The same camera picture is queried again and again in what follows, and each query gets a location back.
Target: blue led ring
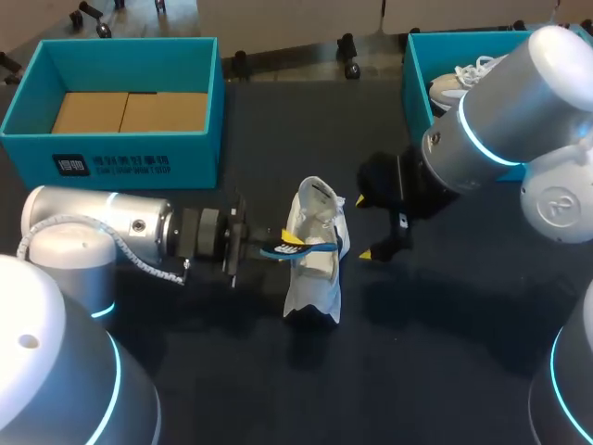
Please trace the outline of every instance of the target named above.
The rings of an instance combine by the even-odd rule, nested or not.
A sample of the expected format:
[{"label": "blue led ring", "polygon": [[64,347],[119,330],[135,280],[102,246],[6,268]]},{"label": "blue led ring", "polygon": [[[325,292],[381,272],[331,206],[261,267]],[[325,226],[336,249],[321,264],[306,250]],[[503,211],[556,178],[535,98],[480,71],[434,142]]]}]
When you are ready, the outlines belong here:
[{"label": "blue led ring", "polygon": [[107,309],[104,309],[104,310],[99,311],[99,312],[92,313],[91,316],[93,318],[101,318],[102,316],[107,315],[108,313],[110,313],[114,309],[115,309],[115,301],[113,303],[111,303],[111,306],[109,306]]},{"label": "blue led ring", "polygon": [[554,386],[554,391],[556,392],[556,397],[558,398],[558,402],[560,403],[560,406],[564,410],[566,417],[568,417],[568,419],[571,421],[571,423],[576,428],[576,430],[579,433],[581,433],[581,436],[583,436],[583,438],[585,438],[585,440],[588,443],[593,445],[593,439],[587,434],[585,429],[582,428],[578,424],[578,422],[576,421],[576,419],[573,417],[570,410],[568,409],[568,406],[566,406],[566,403],[564,403],[564,399],[562,398],[560,390],[558,389],[558,383],[556,382],[556,373],[554,372],[554,356],[556,354],[556,344],[558,343],[558,338],[560,338],[561,332],[562,332],[562,330],[560,330],[560,332],[556,336],[556,339],[554,340],[554,346],[552,346],[552,353],[550,354],[550,357],[549,357],[549,371],[550,371],[550,374],[552,377],[552,385]]},{"label": "blue led ring", "polygon": [[118,346],[115,344],[115,340],[107,334],[109,340],[111,340],[111,346],[113,346],[113,351],[115,352],[115,383],[113,384],[113,393],[111,394],[111,400],[109,401],[109,405],[99,423],[99,426],[96,428],[95,432],[91,436],[90,439],[86,441],[84,445],[95,445],[98,441],[103,431],[105,431],[105,427],[109,423],[109,419],[113,414],[113,410],[115,409],[115,405],[118,402],[118,396],[120,394],[120,387],[121,387],[121,358],[120,352],[118,351]]},{"label": "blue led ring", "polygon": [[475,134],[473,134],[473,131],[470,128],[470,125],[467,123],[467,120],[465,119],[465,113],[463,112],[463,99],[465,99],[465,96],[461,98],[460,104],[458,107],[458,114],[460,116],[461,127],[463,127],[463,130],[466,132],[467,136],[470,138],[470,140],[473,142],[473,144],[477,147],[477,149],[480,150],[482,153],[484,153],[488,158],[497,162],[498,164],[506,165],[508,167],[515,167],[517,165],[521,165],[521,162],[511,162],[509,160],[505,160],[503,158],[498,157],[497,155],[492,153],[490,150],[488,150],[480,142],[480,140],[475,136]]}]

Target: brown cardboard box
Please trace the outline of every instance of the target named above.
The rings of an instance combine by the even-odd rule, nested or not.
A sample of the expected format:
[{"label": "brown cardboard box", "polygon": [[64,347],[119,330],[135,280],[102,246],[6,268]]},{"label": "brown cardboard box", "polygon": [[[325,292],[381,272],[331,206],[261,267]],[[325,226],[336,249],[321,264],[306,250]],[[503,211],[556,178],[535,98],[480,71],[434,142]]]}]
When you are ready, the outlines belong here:
[{"label": "brown cardboard box", "polygon": [[201,132],[207,112],[206,93],[130,94],[120,131]]},{"label": "brown cardboard box", "polygon": [[66,93],[52,133],[118,133],[128,93]]}]

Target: black table surface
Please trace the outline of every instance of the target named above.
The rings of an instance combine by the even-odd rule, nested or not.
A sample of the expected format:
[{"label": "black table surface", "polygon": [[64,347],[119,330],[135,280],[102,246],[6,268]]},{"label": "black table surface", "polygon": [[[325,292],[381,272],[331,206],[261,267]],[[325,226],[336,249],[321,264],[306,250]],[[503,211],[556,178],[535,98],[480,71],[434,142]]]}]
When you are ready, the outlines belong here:
[{"label": "black table surface", "polygon": [[[413,251],[359,260],[387,215],[355,209],[356,172],[407,146],[399,88],[227,84],[220,189],[139,192],[214,206],[237,188],[249,222],[279,230],[319,175],[346,198],[352,241],[335,328],[283,320],[287,263],[246,261],[235,290],[207,265],[183,290],[119,272],[115,335],[158,387],[162,443],[533,443],[529,382],[593,277],[593,247],[536,234],[519,185],[498,183],[418,223]],[[27,192],[4,152],[0,169],[0,251],[13,253]]]}]

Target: shoe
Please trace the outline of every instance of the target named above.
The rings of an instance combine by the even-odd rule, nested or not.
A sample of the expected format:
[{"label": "shoe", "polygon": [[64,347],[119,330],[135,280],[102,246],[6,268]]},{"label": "shoe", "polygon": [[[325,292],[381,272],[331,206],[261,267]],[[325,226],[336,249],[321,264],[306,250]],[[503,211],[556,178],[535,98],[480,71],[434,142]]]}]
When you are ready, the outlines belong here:
[{"label": "shoe", "polygon": [[344,217],[344,199],[316,176],[306,178],[298,188],[288,215],[286,231],[305,244],[335,243],[332,252],[313,251],[291,260],[290,287],[284,317],[312,305],[340,322],[342,293],[340,260],[350,249]]},{"label": "shoe", "polygon": [[457,106],[461,98],[505,57],[480,56],[475,61],[475,66],[455,67],[455,73],[437,77],[428,85],[431,104],[442,111],[449,111],[451,107]]}]

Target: teal box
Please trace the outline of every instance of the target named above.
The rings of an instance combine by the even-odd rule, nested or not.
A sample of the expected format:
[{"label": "teal box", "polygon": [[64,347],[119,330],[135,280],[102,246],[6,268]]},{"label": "teal box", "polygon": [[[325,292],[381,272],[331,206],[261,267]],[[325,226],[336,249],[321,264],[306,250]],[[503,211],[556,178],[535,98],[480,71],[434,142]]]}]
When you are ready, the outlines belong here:
[{"label": "teal box", "polygon": [[[70,91],[208,93],[204,131],[51,134]],[[223,115],[214,38],[42,41],[0,127],[0,141],[30,189],[213,188]]]},{"label": "teal box", "polygon": [[[591,42],[580,26],[571,29]],[[411,142],[420,146],[424,132],[435,120],[430,109],[426,85],[434,78],[453,72],[455,66],[475,65],[480,56],[509,54],[532,31],[430,32],[410,34],[404,60],[402,100]],[[524,165],[514,167],[501,181],[522,181]]]}]

